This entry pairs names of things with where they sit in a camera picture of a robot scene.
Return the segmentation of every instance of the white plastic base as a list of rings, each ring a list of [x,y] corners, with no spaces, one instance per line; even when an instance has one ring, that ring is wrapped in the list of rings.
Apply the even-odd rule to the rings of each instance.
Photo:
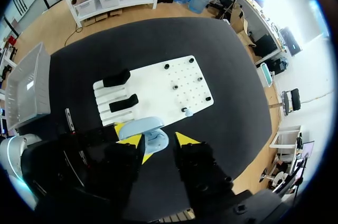
[[[105,88],[103,81],[93,85],[100,118],[104,126],[156,116],[170,125],[186,117],[182,108],[197,113],[214,101],[194,56],[173,59],[130,72],[126,84]],[[109,104],[136,94],[139,103],[132,108],[111,112]]]

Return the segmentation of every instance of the desk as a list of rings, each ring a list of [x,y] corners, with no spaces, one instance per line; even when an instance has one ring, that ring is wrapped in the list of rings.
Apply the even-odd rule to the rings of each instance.
[[[262,13],[262,8],[257,4],[257,2],[254,0],[237,0],[237,2],[242,5],[242,10],[244,11],[246,20],[249,24],[248,31],[252,31],[254,40],[257,41],[265,34],[269,34],[277,47],[276,50],[266,55],[255,64],[258,65],[281,52],[285,52],[286,49],[281,41],[282,38],[280,32],[276,31],[275,28],[271,25],[273,23],[272,20],[266,20],[267,17],[264,16],[264,14]],[[255,18],[259,20],[259,26],[258,24],[254,23],[253,16],[255,16]]]
[[[101,31],[69,44],[51,56],[51,114],[20,128],[43,140],[67,128],[69,108],[82,132],[101,127],[93,83],[122,68],[195,56],[214,105],[165,126],[169,146],[141,168],[124,217],[152,221],[190,207],[173,156],[174,133],[206,141],[224,170],[234,179],[254,160],[271,135],[269,109],[255,67],[227,23],[211,18],[162,18]]]

